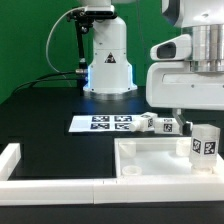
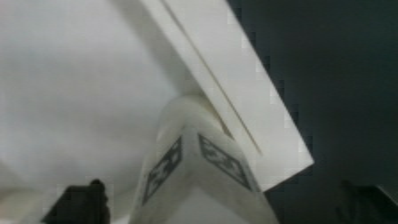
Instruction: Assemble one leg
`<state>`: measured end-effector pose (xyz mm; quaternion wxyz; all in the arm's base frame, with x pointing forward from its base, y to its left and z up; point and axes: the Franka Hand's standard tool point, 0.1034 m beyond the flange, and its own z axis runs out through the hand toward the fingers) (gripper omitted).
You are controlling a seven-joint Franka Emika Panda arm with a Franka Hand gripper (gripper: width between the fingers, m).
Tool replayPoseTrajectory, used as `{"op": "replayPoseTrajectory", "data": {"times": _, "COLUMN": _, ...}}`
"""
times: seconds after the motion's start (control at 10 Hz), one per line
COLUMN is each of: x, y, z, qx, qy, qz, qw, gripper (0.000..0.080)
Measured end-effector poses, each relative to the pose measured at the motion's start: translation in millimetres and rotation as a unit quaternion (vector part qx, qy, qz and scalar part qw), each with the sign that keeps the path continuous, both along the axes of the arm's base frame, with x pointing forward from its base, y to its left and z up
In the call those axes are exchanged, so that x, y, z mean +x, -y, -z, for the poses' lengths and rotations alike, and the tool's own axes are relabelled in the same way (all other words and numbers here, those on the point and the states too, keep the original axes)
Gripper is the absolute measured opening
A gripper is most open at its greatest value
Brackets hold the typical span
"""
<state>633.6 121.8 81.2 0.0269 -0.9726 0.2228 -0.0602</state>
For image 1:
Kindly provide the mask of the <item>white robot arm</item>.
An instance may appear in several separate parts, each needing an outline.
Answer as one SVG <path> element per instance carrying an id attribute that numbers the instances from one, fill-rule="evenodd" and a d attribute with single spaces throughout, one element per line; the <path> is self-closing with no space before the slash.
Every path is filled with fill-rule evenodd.
<path id="1" fill-rule="evenodd" d="M 115 3 L 133 0 L 78 0 L 93 21 L 93 61 L 84 93 L 120 98 L 137 89 L 126 56 L 126 24 Z M 182 34 L 153 46 L 146 81 L 152 107 L 170 108 L 179 124 L 183 109 L 224 110 L 224 0 L 161 0 L 161 13 Z"/>

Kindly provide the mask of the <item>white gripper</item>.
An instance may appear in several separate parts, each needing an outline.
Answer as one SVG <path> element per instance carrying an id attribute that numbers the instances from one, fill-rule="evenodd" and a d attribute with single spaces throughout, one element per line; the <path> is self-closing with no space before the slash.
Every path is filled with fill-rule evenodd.
<path id="1" fill-rule="evenodd" d="M 187 58 L 192 38 L 183 34 L 153 46 L 146 81 L 146 100 L 151 107 L 173 108 L 181 135 L 190 135 L 192 123 L 182 109 L 224 110 L 224 74 L 193 72 Z"/>

